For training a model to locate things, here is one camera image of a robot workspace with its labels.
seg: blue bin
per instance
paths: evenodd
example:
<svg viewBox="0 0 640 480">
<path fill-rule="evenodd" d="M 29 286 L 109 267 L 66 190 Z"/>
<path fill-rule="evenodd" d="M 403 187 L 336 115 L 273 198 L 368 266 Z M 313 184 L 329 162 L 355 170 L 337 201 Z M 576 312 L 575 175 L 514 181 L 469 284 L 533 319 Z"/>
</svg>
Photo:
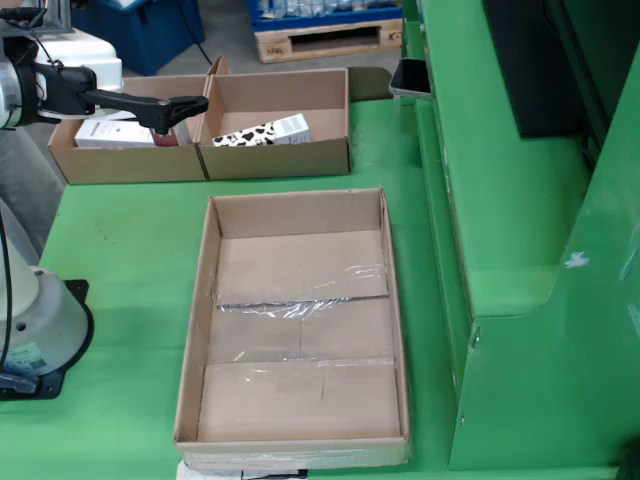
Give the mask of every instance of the blue bin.
<svg viewBox="0 0 640 480">
<path fill-rule="evenodd" d="M 71 11 L 71 24 L 111 43 L 125 68 L 155 75 L 194 44 L 180 5 L 198 42 L 204 41 L 197 0 L 137 0 L 126 8 L 92 0 L 86 9 Z"/>
</svg>

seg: cow print box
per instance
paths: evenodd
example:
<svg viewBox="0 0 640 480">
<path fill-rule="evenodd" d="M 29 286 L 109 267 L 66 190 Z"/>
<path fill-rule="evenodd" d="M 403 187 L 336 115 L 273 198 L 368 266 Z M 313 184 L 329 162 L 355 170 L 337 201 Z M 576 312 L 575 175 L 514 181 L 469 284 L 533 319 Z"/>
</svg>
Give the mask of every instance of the cow print box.
<svg viewBox="0 0 640 480">
<path fill-rule="evenodd" d="M 256 147 L 309 142 L 311 133 L 301 113 L 213 139 L 213 145 L 216 147 Z"/>
</svg>

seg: white product box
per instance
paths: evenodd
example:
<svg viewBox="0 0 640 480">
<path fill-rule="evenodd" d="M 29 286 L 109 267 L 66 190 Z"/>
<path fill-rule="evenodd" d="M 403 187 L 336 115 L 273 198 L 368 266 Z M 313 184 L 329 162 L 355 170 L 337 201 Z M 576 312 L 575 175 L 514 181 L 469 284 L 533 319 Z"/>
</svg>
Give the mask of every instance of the white product box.
<svg viewBox="0 0 640 480">
<path fill-rule="evenodd" d="M 154 147 L 151 130 L 136 121 L 88 119 L 76 133 L 78 147 Z"/>
<path fill-rule="evenodd" d="M 216 147 L 256 147 L 310 142 L 309 125 L 301 113 L 213 139 L 213 145 Z"/>
</svg>

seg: cardboard box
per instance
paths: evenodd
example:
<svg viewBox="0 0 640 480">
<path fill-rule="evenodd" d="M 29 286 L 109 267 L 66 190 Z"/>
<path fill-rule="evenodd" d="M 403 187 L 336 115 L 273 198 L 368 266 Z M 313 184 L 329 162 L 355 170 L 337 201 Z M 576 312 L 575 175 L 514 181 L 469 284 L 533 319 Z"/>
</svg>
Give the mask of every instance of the cardboard box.
<svg viewBox="0 0 640 480">
<path fill-rule="evenodd" d="M 124 91 L 146 97 L 203 95 L 207 75 L 126 78 Z M 195 138 L 204 114 L 186 120 Z M 49 140 L 49 151 L 67 181 L 131 183 L 205 180 L 196 145 L 180 147 L 81 148 L 74 137 L 84 120 L 63 120 Z"/>
<path fill-rule="evenodd" d="M 408 461 L 381 189 L 210 198 L 174 443 L 201 471 Z"/>
<path fill-rule="evenodd" d="M 349 69 L 215 75 L 197 139 L 211 179 L 350 172 Z M 311 143 L 214 147 L 212 139 L 302 113 Z"/>
</svg>

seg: open cardboard tray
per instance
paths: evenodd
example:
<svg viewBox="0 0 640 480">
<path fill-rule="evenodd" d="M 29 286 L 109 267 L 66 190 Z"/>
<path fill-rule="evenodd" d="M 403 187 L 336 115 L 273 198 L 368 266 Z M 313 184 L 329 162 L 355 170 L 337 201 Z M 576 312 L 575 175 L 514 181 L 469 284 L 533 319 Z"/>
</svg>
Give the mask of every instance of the open cardboard tray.
<svg viewBox="0 0 640 480">
<path fill-rule="evenodd" d="M 407 462 L 381 189 L 210 198 L 174 443 L 197 470 Z"/>
</svg>

